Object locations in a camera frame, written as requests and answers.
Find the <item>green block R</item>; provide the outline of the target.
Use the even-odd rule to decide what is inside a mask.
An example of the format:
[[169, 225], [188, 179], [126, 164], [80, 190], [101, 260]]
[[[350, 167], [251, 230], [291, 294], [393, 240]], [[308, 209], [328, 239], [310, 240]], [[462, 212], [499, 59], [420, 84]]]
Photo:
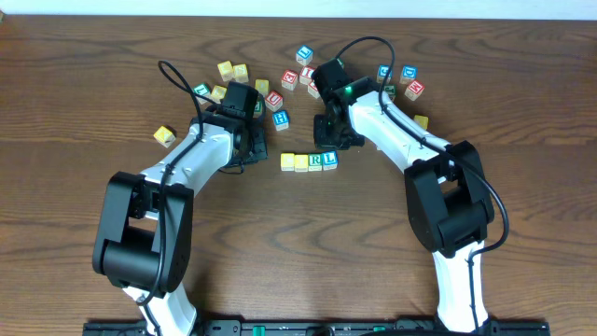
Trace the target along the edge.
[[308, 171], [316, 172], [323, 170], [323, 157], [320, 153], [312, 153], [308, 155]]

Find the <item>yellow block C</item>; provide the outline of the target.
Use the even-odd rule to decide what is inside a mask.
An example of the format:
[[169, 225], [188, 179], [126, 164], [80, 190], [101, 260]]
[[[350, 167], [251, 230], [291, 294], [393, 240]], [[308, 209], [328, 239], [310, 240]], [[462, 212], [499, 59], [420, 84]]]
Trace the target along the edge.
[[280, 156], [280, 167], [283, 172], [293, 172], [295, 170], [295, 154], [282, 153]]

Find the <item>yellow block O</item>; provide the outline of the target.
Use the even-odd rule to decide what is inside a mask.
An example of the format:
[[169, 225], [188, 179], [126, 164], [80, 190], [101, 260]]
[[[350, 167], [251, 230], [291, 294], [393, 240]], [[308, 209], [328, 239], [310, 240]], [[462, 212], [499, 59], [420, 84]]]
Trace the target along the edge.
[[309, 171], [309, 155], [296, 154], [294, 156], [294, 171], [298, 173]]

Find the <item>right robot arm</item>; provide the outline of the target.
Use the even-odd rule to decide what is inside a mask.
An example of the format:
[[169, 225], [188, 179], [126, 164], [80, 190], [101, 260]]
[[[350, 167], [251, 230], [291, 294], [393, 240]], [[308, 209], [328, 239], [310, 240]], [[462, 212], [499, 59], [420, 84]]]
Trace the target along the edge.
[[312, 74], [326, 111], [314, 119], [320, 148], [347, 149], [366, 140], [404, 176], [410, 226], [431, 252], [437, 275], [437, 317], [455, 332], [489, 322], [482, 298], [480, 257], [494, 210], [476, 149], [452, 145], [404, 114], [369, 77], [349, 78], [337, 60]]

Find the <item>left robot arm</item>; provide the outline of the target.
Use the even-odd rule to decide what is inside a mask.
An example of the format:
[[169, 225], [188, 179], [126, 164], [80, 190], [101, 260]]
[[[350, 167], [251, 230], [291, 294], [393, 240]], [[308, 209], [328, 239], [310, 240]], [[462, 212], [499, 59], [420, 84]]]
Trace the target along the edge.
[[143, 321], [87, 325], [87, 335], [190, 335], [198, 317], [182, 280], [189, 263], [193, 202], [223, 168], [262, 161], [267, 145], [263, 96], [232, 82], [192, 119], [187, 136], [164, 159], [135, 175], [115, 173], [104, 196], [92, 268], [138, 305]]

